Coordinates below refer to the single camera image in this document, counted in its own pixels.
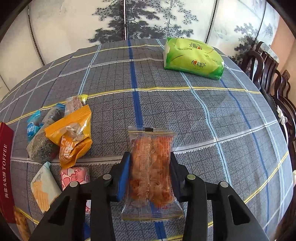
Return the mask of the clear orange dried snack packet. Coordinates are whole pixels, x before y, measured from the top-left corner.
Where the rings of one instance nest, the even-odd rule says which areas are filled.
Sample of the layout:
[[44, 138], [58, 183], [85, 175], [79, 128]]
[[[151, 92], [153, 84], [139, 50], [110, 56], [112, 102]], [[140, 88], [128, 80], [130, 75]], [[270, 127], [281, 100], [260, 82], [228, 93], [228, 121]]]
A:
[[124, 221], [163, 221], [182, 218], [183, 210], [174, 195], [171, 147], [176, 133], [159, 128], [128, 128], [131, 160]]

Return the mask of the blue clear candy packet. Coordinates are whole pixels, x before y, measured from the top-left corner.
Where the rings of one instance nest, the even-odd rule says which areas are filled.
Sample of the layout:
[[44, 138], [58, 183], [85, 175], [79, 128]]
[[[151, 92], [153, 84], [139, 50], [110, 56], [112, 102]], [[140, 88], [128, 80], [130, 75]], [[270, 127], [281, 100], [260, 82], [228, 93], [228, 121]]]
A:
[[27, 120], [27, 139], [30, 142], [36, 133], [41, 129], [43, 123], [41, 121], [41, 111], [35, 111]]

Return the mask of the cream blue cracker packet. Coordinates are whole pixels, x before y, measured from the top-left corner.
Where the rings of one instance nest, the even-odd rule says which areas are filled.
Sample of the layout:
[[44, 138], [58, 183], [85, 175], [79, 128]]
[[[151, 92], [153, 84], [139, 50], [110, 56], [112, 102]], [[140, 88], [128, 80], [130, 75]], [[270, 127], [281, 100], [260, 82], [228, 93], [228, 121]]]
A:
[[41, 166], [30, 183], [32, 194], [41, 213], [47, 212], [50, 205], [62, 192], [51, 173], [50, 166], [50, 162]]

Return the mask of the pink white candy packet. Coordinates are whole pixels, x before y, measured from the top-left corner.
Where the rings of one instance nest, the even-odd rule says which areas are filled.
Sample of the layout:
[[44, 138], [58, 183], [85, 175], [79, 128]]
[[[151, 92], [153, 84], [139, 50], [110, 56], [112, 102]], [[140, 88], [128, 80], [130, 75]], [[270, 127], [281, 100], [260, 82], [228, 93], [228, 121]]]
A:
[[64, 190], [72, 181], [77, 181], [80, 184], [89, 183], [89, 168], [77, 166], [61, 170], [62, 190]]

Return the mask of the red toffee tin box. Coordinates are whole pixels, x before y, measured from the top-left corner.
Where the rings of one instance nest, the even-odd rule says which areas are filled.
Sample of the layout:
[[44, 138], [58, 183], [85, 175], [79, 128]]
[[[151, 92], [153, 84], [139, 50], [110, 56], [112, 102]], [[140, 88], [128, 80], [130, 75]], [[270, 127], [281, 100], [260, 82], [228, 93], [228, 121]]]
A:
[[15, 203], [11, 188], [11, 146], [14, 132], [1, 122], [0, 134], [1, 213], [8, 223], [15, 223]]

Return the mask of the clear seed bar packet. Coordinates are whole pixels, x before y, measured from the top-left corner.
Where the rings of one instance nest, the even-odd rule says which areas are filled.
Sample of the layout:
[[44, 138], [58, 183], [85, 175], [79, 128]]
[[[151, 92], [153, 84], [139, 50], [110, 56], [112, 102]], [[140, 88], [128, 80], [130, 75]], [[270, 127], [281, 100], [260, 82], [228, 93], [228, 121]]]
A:
[[59, 146], [46, 137], [45, 128], [64, 117], [65, 104], [53, 106], [42, 120], [42, 127], [27, 145], [29, 158], [37, 163], [51, 162], [58, 154]]

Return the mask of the grey plaid tablecloth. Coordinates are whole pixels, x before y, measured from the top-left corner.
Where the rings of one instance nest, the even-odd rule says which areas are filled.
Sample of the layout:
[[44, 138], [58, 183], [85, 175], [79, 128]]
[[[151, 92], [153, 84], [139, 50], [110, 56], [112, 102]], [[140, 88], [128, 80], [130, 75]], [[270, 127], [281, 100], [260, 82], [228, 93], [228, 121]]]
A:
[[142, 132], [169, 132], [178, 163], [206, 182], [228, 182], [273, 238], [293, 196], [292, 165], [274, 111], [225, 54], [219, 80], [164, 68], [164, 39], [95, 45], [35, 68], [1, 98], [14, 133], [11, 187], [31, 232], [43, 217], [31, 190], [41, 164], [27, 153], [27, 122], [84, 94], [91, 149], [77, 166], [91, 179], [110, 171]]

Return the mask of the yellow clear nut bar packet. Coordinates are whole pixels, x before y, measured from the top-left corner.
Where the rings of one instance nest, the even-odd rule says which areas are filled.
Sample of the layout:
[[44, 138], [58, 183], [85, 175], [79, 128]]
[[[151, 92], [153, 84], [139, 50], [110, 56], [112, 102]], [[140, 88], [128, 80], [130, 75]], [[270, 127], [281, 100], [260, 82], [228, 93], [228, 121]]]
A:
[[65, 103], [65, 116], [83, 107], [86, 104], [87, 98], [87, 94], [67, 98]]

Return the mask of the dark wooden chair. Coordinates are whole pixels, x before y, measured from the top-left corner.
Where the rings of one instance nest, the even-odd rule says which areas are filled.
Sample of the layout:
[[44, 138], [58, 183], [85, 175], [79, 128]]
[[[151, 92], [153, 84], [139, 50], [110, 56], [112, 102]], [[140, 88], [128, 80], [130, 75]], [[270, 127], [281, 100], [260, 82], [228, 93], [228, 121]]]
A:
[[278, 70], [280, 60], [265, 42], [245, 53], [241, 69], [267, 101], [281, 125], [295, 169], [295, 105], [284, 96], [287, 79]]

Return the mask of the green tissue pack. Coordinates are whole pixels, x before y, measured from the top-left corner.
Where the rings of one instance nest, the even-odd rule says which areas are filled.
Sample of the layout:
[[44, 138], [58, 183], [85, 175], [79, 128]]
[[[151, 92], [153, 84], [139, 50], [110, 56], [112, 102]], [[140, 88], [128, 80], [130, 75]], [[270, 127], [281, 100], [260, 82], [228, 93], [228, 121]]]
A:
[[164, 68], [220, 80], [224, 60], [211, 46], [198, 40], [167, 38], [163, 51]]

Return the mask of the ink painting folding screen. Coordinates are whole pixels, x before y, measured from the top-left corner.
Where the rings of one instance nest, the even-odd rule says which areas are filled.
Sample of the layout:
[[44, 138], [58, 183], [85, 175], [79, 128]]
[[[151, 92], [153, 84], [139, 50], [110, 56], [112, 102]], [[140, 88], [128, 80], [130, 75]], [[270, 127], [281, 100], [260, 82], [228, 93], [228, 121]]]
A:
[[191, 38], [240, 62], [279, 21], [266, 1], [32, 1], [1, 36], [1, 96], [51, 61], [124, 39]]

